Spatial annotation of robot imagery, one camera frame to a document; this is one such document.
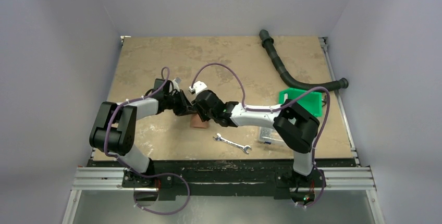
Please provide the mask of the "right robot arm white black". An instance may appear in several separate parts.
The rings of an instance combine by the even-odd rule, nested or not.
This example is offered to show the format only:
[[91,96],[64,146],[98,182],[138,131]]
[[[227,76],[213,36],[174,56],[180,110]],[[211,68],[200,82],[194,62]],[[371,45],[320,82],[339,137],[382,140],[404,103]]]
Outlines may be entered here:
[[298,187],[313,187],[313,144],[319,131],[319,120],[294,100],[274,106],[242,106],[223,102],[211,90],[198,93],[192,101],[202,121],[212,120],[222,127],[255,126],[275,130],[293,151],[290,181]]

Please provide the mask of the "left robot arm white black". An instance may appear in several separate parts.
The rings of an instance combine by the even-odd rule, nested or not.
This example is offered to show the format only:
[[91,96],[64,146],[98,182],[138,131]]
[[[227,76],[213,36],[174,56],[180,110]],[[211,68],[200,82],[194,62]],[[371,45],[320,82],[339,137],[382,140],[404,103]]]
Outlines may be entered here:
[[136,123],[166,110],[172,110],[176,116],[196,113],[175,81],[160,78],[155,79],[153,88],[140,99],[124,103],[103,102],[90,133],[90,146],[117,158],[136,172],[137,183],[149,187],[155,182],[154,164],[134,144]]

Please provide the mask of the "brown leather card holder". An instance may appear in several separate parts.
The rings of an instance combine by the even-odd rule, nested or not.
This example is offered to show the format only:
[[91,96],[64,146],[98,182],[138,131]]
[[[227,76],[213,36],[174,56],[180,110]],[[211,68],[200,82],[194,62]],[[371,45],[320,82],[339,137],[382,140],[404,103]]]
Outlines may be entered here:
[[209,127],[209,122],[203,121],[198,114],[193,114],[190,118],[190,127],[207,129]]

